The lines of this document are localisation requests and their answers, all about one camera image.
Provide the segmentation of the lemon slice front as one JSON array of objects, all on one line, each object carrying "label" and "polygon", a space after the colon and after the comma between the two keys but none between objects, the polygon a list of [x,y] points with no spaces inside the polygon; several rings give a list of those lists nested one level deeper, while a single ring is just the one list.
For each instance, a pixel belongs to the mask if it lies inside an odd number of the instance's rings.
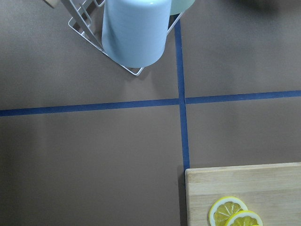
[{"label": "lemon slice front", "polygon": [[234,214],[248,210],[246,204],[237,197],[225,196],[218,199],[208,212],[208,222],[211,226],[224,226]]}]

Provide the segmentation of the mint green cup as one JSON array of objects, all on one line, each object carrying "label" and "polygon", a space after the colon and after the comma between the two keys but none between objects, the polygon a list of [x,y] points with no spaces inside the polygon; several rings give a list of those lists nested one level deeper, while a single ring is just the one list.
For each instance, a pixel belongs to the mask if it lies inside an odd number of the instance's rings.
[{"label": "mint green cup", "polygon": [[170,15],[177,15],[186,11],[194,2],[195,0],[172,0]]}]

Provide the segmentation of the wooden cutting board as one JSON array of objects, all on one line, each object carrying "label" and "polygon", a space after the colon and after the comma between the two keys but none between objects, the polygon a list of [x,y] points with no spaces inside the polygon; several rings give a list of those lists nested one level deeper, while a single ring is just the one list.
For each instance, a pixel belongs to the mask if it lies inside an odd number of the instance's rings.
[{"label": "wooden cutting board", "polygon": [[187,169],[185,182],[190,226],[207,226],[210,207],[225,196],[242,200],[265,226],[301,224],[299,162]]}]

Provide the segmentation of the lemon slice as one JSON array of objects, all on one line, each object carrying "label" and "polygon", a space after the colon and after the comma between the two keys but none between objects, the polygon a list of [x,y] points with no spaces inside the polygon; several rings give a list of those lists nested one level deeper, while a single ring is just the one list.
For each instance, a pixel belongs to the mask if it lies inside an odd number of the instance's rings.
[{"label": "lemon slice", "polygon": [[253,211],[243,210],[232,215],[225,223],[226,226],[263,226],[263,221]]},{"label": "lemon slice", "polygon": [[224,226],[234,214],[248,210],[246,204],[237,197],[225,196],[218,199],[208,212],[208,222],[211,226]]}]

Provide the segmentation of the lemon slice middle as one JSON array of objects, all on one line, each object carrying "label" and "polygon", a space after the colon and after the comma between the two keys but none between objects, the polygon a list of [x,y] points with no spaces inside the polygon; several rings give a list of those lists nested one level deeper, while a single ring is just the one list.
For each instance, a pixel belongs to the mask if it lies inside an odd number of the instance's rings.
[{"label": "lemon slice middle", "polygon": [[226,226],[263,226],[263,221],[253,211],[243,210],[232,215],[225,223]]}]

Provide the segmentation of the light blue cup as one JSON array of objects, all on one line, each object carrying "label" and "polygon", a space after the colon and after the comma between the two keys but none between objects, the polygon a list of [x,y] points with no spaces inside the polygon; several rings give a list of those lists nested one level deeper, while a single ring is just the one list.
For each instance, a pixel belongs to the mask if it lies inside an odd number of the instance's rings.
[{"label": "light blue cup", "polygon": [[147,67],[164,53],[171,1],[107,0],[104,4],[102,46],[116,63]]}]

